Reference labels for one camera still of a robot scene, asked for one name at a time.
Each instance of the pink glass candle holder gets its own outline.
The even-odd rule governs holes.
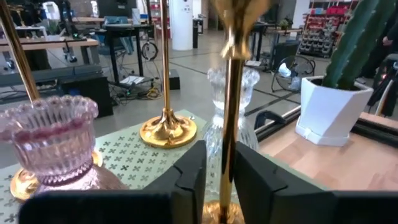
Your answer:
[[[97,104],[82,96],[40,99],[0,114],[0,140],[16,149],[21,166],[46,190],[126,189],[94,165]]]

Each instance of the black speaker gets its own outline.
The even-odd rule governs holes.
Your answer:
[[[98,104],[98,117],[113,115],[112,99],[106,77],[79,80],[61,80],[60,88],[65,95],[89,97]]]

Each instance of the clear glass vase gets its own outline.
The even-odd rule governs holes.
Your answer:
[[[216,69],[209,69],[208,79],[212,87],[213,103],[216,106],[215,115],[203,128],[203,139],[207,148],[207,174],[206,191],[212,195],[220,193],[221,177],[221,147],[223,143],[222,133],[224,126],[224,100],[225,100],[225,78],[226,66]],[[244,117],[245,108],[250,103],[254,85],[260,80],[260,74],[250,68],[243,68],[241,85],[241,99],[239,105],[238,141],[257,150],[259,145],[254,127]],[[236,189],[233,186],[233,196],[236,196]]]

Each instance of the white pillar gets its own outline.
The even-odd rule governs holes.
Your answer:
[[[311,3],[311,0],[296,0],[292,28],[299,28],[300,26],[305,25],[305,19],[303,18],[303,14],[309,12],[310,3]],[[290,34],[291,37],[295,37],[296,35],[297,35],[297,33]]]
[[[173,50],[192,50],[192,0],[169,0]]]

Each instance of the white pot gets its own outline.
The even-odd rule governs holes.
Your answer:
[[[373,89],[355,83],[358,91],[337,90],[312,83],[323,76],[303,78],[301,115],[296,133],[317,145],[344,146],[369,101]]]

